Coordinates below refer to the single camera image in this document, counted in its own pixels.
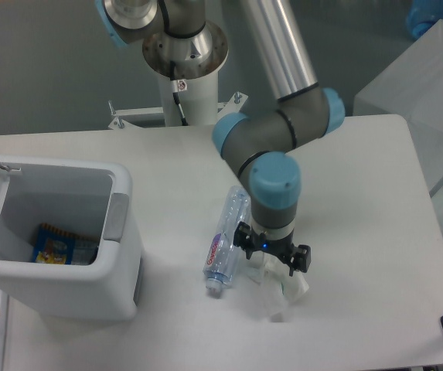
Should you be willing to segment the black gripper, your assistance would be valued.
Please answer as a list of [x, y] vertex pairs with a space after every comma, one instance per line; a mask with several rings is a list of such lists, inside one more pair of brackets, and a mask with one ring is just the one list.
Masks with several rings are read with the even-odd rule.
[[239, 222], [233, 235], [233, 245], [239, 247], [250, 260], [254, 252], [262, 251], [277, 258], [283, 258], [283, 263], [289, 268], [288, 275], [294, 272], [306, 273], [310, 267], [311, 247], [308, 245], [292, 244], [293, 233], [278, 240], [269, 240], [263, 233], [251, 232], [250, 226], [245, 222]]

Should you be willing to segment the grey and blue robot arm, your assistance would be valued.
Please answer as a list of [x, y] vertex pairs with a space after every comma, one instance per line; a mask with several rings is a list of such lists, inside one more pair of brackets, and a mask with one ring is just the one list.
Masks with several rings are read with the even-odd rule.
[[165, 122], [213, 122], [213, 143], [251, 198], [252, 220], [238, 224], [234, 244], [247, 256], [261, 251], [290, 272], [306, 272], [311, 249], [293, 241], [301, 174], [289, 152], [339, 128], [345, 108], [335, 90], [320, 86], [289, 2], [244, 1], [241, 7], [278, 103], [255, 119], [240, 112], [217, 117], [215, 104], [198, 115], [205, 94], [193, 84], [216, 73], [228, 52], [223, 31], [206, 18], [205, 2], [96, 4], [114, 43], [141, 42], [146, 63], [165, 81]]

